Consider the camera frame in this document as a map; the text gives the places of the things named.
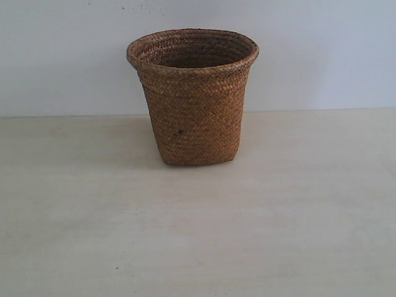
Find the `brown woven wicker basket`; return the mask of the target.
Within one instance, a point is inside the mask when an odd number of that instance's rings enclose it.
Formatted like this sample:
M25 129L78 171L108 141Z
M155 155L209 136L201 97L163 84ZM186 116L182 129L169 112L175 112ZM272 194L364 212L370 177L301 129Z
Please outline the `brown woven wicker basket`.
M163 163L202 166L235 158L258 55L258 45L245 35L202 28L156 32L127 47Z

